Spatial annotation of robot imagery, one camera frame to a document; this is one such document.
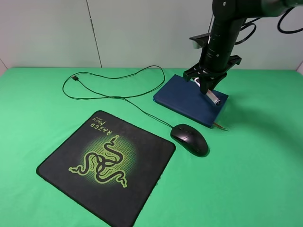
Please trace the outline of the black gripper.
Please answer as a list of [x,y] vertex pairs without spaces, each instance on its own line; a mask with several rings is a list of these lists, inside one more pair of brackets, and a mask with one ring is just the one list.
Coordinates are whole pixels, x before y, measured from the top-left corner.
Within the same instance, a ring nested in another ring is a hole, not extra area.
[[189,82],[199,78],[200,92],[205,95],[209,90],[213,91],[227,76],[227,71],[234,65],[239,65],[241,60],[238,55],[231,55],[230,52],[215,53],[206,46],[202,48],[199,62],[183,72],[183,79]]

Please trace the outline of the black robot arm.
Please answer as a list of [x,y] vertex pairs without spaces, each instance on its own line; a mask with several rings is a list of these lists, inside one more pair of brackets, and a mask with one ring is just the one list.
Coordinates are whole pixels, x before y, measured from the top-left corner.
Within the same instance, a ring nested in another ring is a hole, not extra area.
[[202,49],[199,62],[184,71],[186,81],[199,78],[200,92],[206,94],[227,76],[228,70],[239,65],[241,57],[232,55],[241,30],[255,25],[264,17],[285,17],[295,7],[302,6],[301,0],[214,0],[214,16],[211,31],[190,39]]

